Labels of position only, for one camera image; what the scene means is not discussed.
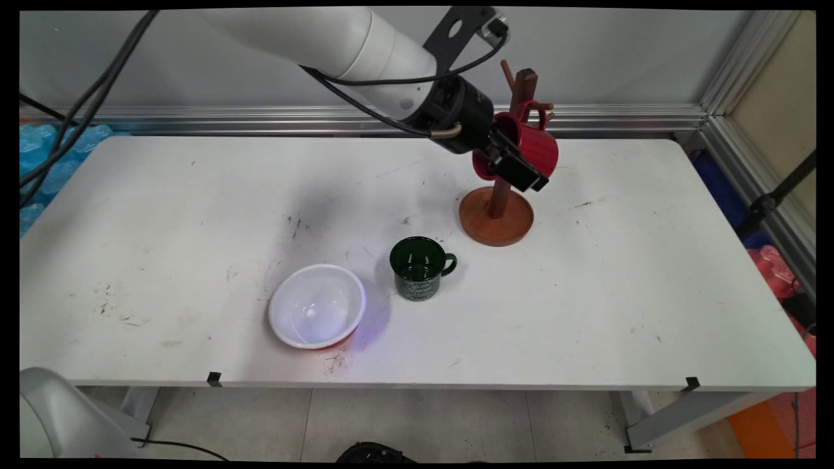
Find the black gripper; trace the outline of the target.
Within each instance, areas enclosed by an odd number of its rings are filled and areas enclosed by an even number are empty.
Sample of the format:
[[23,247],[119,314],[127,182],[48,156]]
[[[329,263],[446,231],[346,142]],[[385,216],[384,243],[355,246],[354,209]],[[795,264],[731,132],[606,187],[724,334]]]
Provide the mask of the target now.
[[488,172],[521,192],[542,190],[550,179],[521,156],[512,137],[491,126],[493,115],[491,99],[461,76],[454,76],[432,84],[423,104],[408,117],[408,126],[432,132],[453,130],[460,125],[461,131],[455,137],[436,139],[436,145],[452,154],[491,145],[495,152],[487,157]]

